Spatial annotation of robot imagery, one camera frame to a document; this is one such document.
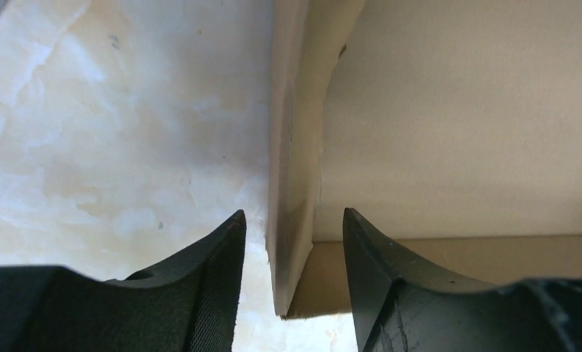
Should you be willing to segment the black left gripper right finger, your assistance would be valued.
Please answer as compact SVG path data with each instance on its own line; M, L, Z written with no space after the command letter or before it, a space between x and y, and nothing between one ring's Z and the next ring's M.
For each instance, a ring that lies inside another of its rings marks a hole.
M422 257L352 208L343 247L360 351L582 351L582 279L494 286Z

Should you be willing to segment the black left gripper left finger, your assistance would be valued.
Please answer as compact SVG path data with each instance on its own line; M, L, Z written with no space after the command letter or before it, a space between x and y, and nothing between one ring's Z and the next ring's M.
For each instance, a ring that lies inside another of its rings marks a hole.
M0 267L0 351L230 351L246 218L123 280Z

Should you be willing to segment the brown cardboard box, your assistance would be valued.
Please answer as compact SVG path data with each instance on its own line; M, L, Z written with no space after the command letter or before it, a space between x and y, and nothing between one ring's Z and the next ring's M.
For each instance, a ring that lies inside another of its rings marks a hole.
M275 1L277 315L349 310L342 218L493 284L582 277L582 1Z

